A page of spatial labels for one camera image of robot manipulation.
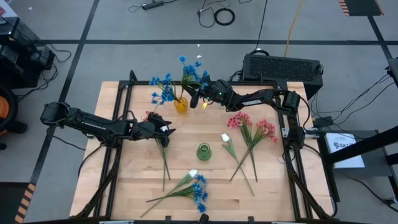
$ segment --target wooden table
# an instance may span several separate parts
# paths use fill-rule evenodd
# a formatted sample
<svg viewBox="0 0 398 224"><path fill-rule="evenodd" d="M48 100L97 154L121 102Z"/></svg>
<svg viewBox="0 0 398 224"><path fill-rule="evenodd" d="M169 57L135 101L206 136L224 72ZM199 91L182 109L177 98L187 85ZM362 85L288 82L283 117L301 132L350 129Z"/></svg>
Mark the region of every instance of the wooden table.
<svg viewBox="0 0 398 224"><path fill-rule="evenodd" d="M118 82L103 82L95 115L111 119L117 87ZM305 98L302 83L288 83L288 87L289 90L294 90ZM246 94L264 88L266 87L234 86L234 91ZM133 86L130 110L134 112L138 120L145 116L147 110L154 109L155 105L150 104L150 94L157 90L155 86ZM184 97L190 99L187 93L184 93ZM234 113L227 113L224 107L216 103L208 106L206 110L201 108L201 104L196 109L189 108L186 115L178 114L173 103L159 106L156 112L165 120L172 122L171 128L177 128L176 132L170 136L167 163L172 180L166 180L165 192L171 190L190 169L197 169L199 174L203 174L208 179L209 198L206 203L208 208L206 214L211 220L246 221L249 216L253 216L256 221L294 220L286 165L281 157L282 138L278 128L276 136L279 142L277 144L262 140L254 149L259 179L257 183L254 180L250 158L243 165L256 194L253 197L240 171L232 182L229 181L236 168L236 161L221 147L223 143L221 133L228 133L232 137L238 158L242 158L246 152L240 131L226 126L226 120ZM277 113L270 106L245 107L242 112L249 114L254 122L266 118L279 127ZM304 103L300 104L298 114L303 125L308 115ZM307 123L307 127L312 127L311 120ZM200 161L196 156L197 147L202 142L207 142L213 152L209 161ZM305 143L318 149L314 139L306 139ZM85 156L97 148L98 144L99 142L95 139L88 140ZM89 158L83 166L70 215L76 215L97 190L104 152L105 148ZM302 149L301 153L309 191L323 209L332 214L333 208L320 158L306 148ZM153 139L124 141L111 218L140 220L140 215L152 205L152 203L146 203L146 200L165 194L162 191L162 178L162 157ZM298 188L297 190L301 216L305 217L302 197ZM104 214L107 197L106 192L101 214ZM164 220L166 215L170 215L172 220L198 220L200 217L193 201L179 197L165 199L142 219Z"/></svg>

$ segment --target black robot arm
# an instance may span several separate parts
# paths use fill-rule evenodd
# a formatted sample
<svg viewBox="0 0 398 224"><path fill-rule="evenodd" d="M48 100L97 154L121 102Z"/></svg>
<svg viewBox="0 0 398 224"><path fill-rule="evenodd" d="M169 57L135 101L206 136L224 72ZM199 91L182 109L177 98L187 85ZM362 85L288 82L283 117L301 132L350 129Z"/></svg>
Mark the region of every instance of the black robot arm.
<svg viewBox="0 0 398 224"><path fill-rule="evenodd" d="M169 135L175 131L169 129L171 122L164 121L158 114L151 113L147 121L142 122L138 122L136 118L111 121L61 102L45 105L40 120L48 126L68 126L83 134L93 135L108 147L117 147L118 139L137 141L149 138L160 139L163 147L167 147L170 142Z"/></svg>
<svg viewBox="0 0 398 224"><path fill-rule="evenodd" d="M183 86L183 88L192 97L191 108L196 108L199 98L219 103L221 106L225 106L227 112L239 111L245 106L267 104L277 112L286 115L289 124L289 133L286 138L287 144L295 149L303 148L305 131L297 122L300 95L296 92L264 89L246 95L239 95L227 81L217 80L217 82L212 84L209 76L203 77L200 83L193 83L189 86ZM282 106L279 106L274 101L278 96L284 97Z"/></svg>

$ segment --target glass vase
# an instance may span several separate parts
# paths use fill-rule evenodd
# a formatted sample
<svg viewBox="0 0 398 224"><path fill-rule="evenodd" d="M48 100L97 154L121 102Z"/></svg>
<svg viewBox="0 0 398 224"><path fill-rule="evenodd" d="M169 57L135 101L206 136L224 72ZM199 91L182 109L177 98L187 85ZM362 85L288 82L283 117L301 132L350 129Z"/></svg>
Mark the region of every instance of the glass vase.
<svg viewBox="0 0 398 224"><path fill-rule="evenodd" d="M181 97L179 102L174 100L174 106L178 113L185 114L188 110L188 100L185 97Z"/></svg>

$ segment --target white flower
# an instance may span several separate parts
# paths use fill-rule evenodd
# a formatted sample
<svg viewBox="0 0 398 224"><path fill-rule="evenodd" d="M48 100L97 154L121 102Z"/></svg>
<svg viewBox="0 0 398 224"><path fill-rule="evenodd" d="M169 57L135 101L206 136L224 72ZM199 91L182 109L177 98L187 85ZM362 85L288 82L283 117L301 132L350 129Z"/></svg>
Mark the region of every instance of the white flower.
<svg viewBox="0 0 398 224"><path fill-rule="evenodd" d="M221 138L223 139L223 142L228 142L229 141L229 136L226 133L221 134Z"/></svg>
<svg viewBox="0 0 398 224"><path fill-rule="evenodd" d="M192 178L194 178L194 177L196 176L197 173L198 173L197 170L191 170L191 171L189 172L189 175L190 175Z"/></svg>

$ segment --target orange and black striped tape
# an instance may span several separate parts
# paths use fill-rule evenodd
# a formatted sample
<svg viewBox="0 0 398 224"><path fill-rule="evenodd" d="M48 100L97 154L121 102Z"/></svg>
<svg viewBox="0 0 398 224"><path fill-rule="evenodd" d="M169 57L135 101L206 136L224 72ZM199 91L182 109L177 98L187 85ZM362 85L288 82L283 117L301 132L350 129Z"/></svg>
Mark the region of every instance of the orange and black striped tape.
<svg viewBox="0 0 398 224"><path fill-rule="evenodd" d="M346 1L345 1L345 0L338 0L338 2L340 3L341 9L343 10L343 14L344 14L345 16L349 16L349 10L348 10L348 8L347 8ZM378 6L379 11L380 11L380 14L381 14L381 15L384 15L384 12L383 12L383 10L381 10L381 7L380 7L379 3L378 3L376 0L374 0L374 2L375 2L375 3L377 4L377 6Z"/></svg>
<svg viewBox="0 0 398 224"><path fill-rule="evenodd" d="M15 223L24 222L26 211L29 207L30 200L32 200L34 192L35 192L35 185L29 184L25 190L24 196L22 196L21 205L19 206L17 215L15 216Z"/></svg>
<svg viewBox="0 0 398 224"><path fill-rule="evenodd" d="M344 15L349 16L349 10L347 8L347 4L346 4L345 0L338 0L338 2L340 3L341 9L343 10Z"/></svg>

